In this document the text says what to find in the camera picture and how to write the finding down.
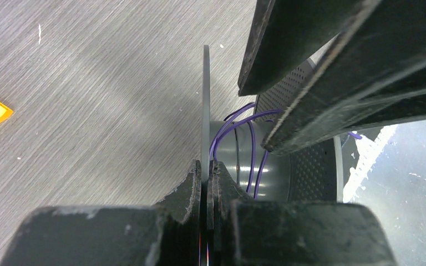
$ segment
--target gray cylinder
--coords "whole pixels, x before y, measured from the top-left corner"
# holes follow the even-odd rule
[[[210,121],[210,143],[224,123],[223,121]],[[250,191],[251,196],[254,192],[257,172],[264,153],[264,149],[260,146],[260,143],[272,127],[272,123],[270,122],[252,122],[252,124],[256,140],[256,157]],[[237,127],[234,131],[226,135],[218,145],[218,161],[225,164],[231,178],[244,190],[246,190],[249,181],[251,157],[252,139],[248,124]],[[279,157],[268,154],[262,171],[257,199],[263,201],[287,201],[289,188],[290,157]]]

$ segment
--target wood grain surface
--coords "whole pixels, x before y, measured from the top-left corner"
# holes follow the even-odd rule
[[[202,46],[211,118],[237,97],[255,0],[0,0],[0,259],[58,204],[152,204],[199,158]]]

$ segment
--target scratch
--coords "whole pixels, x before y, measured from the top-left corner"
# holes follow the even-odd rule
[[[42,41],[42,26],[38,23],[38,44]]]

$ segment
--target gray concrete floor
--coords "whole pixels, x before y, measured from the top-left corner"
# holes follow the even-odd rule
[[[236,82],[254,6],[0,0],[0,101],[14,110],[0,125],[0,258],[39,206],[169,192],[199,157],[203,44],[212,119],[251,100]]]

